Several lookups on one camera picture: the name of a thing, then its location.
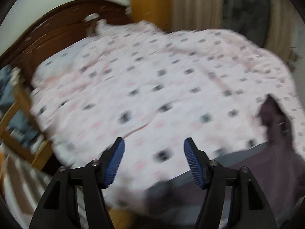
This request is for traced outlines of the beige curtain left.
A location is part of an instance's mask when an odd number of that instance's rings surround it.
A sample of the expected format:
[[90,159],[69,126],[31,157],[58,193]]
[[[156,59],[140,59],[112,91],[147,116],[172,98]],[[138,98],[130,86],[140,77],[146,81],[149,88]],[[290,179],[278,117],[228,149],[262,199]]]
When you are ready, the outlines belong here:
[[221,28],[223,0],[172,0],[172,30]]

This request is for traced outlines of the orange wooden wardrobe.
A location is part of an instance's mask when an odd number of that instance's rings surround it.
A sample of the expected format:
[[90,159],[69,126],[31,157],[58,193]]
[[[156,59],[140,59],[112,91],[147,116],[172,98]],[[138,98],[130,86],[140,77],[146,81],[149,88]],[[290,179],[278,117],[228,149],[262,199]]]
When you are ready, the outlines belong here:
[[156,24],[163,31],[172,27],[172,0],[130,0],[133,22],[142,20]]

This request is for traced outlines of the dark window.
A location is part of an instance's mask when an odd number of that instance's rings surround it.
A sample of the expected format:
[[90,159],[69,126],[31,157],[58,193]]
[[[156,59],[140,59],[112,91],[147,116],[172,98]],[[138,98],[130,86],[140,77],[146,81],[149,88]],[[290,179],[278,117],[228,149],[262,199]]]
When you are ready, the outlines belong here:
[[222,27],[263,47],[270,21],[270,0],[223,0]]

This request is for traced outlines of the dark wooden headboard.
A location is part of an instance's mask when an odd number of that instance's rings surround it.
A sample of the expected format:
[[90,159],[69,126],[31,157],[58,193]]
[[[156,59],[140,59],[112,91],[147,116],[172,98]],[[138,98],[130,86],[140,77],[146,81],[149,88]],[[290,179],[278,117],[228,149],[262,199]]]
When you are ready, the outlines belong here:
[[75,0],[52,9],[33,23],[1,55],[1,67],[19,67],[27,83],[47,58],[87,37],[85,18],[97,13],[113,25],[130,23],[126,6],[107,0]]

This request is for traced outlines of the purple grey jacket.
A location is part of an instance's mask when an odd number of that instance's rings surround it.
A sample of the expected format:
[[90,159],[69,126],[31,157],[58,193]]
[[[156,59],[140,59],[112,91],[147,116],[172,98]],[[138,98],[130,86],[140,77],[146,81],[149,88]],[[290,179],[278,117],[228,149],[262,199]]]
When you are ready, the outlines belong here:
[[[278,225],[288,220],[304,197],[304,159],[293,148],[291,122],[278,102],[268,95],[259,111],[267,127],[267,141],[248,150],[221,154],[225,167],[246,166],[263,190]],[[186,172],[160,181],[146,192],[145,207],[152,217],[175,225],[193,225],[206,195]]]

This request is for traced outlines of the beige curtain right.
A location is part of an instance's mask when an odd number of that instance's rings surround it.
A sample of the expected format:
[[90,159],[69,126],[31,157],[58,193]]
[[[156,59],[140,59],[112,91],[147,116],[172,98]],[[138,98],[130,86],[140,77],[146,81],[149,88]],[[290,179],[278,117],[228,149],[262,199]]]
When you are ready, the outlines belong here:
[[284,62],[291,54],[293,18],[295,9],[290,0],[270,0],[269,30],[265,48]]

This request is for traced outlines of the beige curtain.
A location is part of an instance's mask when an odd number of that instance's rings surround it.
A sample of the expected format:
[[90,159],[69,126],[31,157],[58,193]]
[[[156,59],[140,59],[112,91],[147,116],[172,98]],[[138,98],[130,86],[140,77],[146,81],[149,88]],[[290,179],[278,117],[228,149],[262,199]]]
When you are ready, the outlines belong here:
[[265,48],[284,62],[291,54],[293,18],[295,9],[290,0],[270,0],[269,30]]
[[172,0],[172,30],[221,28],[223,0]]

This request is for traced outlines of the wooden chair with clothes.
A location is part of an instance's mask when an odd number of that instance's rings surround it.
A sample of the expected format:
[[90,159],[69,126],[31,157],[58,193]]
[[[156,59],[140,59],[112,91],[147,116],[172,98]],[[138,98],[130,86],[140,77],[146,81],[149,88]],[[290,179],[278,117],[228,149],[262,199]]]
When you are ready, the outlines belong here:
[[31,89],[23,82],[18,67],[1,69],[1,141],[42,170],[53,154],[52,143],[31,114]]

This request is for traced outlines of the pink cat print duvet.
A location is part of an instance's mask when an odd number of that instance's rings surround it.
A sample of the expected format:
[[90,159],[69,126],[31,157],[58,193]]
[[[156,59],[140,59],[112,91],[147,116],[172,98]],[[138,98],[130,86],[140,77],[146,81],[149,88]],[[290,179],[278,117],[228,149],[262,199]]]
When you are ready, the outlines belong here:
[[97,31],[40,63],[31,113],[73,168],[125,140],[108,205],[142,211],[148,188],[189,170],[187,137],[211,158],[266,142],[258,112],[267,95],[290,118],[293,148],[304,155],[304,109],[270,51],[231,30],[167,34],[145,21],[100,21]]

